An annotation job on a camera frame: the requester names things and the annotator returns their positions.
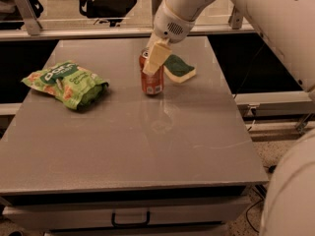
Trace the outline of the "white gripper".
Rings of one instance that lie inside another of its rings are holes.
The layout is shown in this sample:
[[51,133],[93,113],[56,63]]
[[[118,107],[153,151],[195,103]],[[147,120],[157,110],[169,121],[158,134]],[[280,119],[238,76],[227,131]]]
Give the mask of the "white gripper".
[[155,15],[154,32],[147,43],[149,56],[145,61],[144,73],[154,75],[172,53],[169,43],[182,41],[194,25],[194,22],[176,16],[166,3],[162,2]]

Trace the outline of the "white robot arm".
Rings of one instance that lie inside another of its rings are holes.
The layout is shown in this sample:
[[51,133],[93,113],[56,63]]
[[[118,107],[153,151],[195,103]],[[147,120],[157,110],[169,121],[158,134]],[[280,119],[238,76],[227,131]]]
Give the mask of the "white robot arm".
[[[153,75],[202,11],[216,0],[162,0],[144,73]],[[230,0],[299,86],[315,94],[315,0]],[[279,161],[269,182],[259,236],[315,236],[315,130]]]

